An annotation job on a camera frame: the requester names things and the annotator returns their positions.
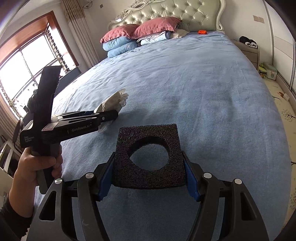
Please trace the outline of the black sleeved left forearm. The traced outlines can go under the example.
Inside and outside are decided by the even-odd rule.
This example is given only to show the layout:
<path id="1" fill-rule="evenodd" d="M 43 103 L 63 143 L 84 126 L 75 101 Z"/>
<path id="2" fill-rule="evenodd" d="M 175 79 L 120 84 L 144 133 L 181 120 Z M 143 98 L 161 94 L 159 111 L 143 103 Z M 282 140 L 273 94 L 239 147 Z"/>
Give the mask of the black sleeved left forearm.
<path id="1" fill-rule="evenodd" d="M 31 226 L 32 220 L 33 215 L 23 217 L 17 214 L 7 198 L 1 208 L 1 240 L 21 240 Z"/>

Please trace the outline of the person's left hand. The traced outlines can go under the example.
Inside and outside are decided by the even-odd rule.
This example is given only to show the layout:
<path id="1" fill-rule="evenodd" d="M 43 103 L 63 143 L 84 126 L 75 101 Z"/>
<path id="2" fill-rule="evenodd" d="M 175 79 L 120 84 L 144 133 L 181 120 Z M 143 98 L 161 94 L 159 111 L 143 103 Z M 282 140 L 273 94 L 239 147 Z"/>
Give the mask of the person's left hand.
<path id="1" fill-rule="evenodd" d="M 9 202 L 17 214 L 22 217 L 31 217 L 33 214 L 35 188 L 38 184 L 37 172 L 52 167 L 52 176 L 55 179 L 60 178 L 62 176 L 62 163 L 62 147 L 59 147 L 56 158 L 33 156 L 30 148 L 24 150 L 8 194 Z"/>

